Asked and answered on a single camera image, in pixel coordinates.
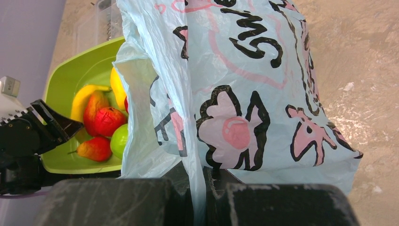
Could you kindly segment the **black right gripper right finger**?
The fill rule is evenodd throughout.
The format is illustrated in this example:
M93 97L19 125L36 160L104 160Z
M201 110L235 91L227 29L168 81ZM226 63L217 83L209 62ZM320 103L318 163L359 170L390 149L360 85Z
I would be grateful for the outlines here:
M203 168L209 226L358 226L346 196L325 184L244 184Z

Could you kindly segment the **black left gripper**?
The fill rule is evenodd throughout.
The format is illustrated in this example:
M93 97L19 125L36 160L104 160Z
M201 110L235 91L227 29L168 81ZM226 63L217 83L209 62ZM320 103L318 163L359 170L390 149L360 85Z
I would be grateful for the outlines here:
M40 190L46 172L40 155L66 143L84 125L50 108L42 99L9 123L0 124L0 193L26 195Z

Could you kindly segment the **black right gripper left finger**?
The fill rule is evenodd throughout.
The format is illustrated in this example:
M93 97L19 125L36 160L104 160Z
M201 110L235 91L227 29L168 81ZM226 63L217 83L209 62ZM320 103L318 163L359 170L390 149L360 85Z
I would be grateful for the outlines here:
M191 226L187 173L178 163L161 178L68 179L47 194L36 226Z

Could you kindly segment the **red orange fake pear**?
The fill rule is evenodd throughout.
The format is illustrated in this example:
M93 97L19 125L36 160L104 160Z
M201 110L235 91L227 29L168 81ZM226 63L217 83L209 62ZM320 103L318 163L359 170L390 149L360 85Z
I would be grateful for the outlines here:
M76 153L78 156L96 161L104 162L112 156L110 139L105 137L95 137L81 143L75 151L68 154Z

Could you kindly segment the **yellow fake banana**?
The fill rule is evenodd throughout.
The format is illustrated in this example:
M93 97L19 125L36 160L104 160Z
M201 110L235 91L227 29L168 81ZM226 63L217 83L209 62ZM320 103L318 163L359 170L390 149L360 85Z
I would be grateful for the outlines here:
M88 100L95 91L111 91L111 87L102 85L88 84L82 87L74 96L72 101L72 109L70 119L83 122L83 114L87 106Z

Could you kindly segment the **red orange fake fruit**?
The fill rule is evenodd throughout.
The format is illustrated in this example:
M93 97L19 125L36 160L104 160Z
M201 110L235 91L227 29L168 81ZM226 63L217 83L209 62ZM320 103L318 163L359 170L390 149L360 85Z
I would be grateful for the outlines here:
M95 137L98 133L95 130L95 117L98 110L109 107L108 97L104 94L103 91L94 91L89 97L87 106L84 110L83 114L83 123L87 133Z

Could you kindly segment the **red fake pomegranate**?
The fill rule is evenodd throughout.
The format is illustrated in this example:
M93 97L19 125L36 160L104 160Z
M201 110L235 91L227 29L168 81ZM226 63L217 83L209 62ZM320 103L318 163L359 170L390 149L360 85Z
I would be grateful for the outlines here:
M126 116L114 107L103 107L96 112L94 130L104 137L111 137L122 125L127 123Z

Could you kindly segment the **green fake apple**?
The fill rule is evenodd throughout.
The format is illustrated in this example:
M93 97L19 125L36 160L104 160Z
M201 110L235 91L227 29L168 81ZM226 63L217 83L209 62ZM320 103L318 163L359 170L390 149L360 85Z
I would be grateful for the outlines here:
M123 124L117 128L111 137L110 147L113 155L117 158L123 158L123 153L128 140L128 124Z

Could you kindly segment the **red fake apple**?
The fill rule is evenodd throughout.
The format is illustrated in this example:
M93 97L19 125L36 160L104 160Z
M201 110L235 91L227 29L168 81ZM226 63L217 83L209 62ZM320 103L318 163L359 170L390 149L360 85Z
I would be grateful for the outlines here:
M128 98L127 97L125 97L125 99L124 99L124 108L125 108L126 113L129 114L129 112L128 112Z

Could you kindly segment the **blue printed plastic bag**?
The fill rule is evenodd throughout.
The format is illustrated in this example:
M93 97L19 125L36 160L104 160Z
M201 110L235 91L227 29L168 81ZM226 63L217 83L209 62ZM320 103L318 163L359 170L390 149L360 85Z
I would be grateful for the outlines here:
M121 177L181 163L194 223L202 170L246 184L352 190L362 152L326 116L304 16L291 0L119 0L125 42L113 63L128 96Z

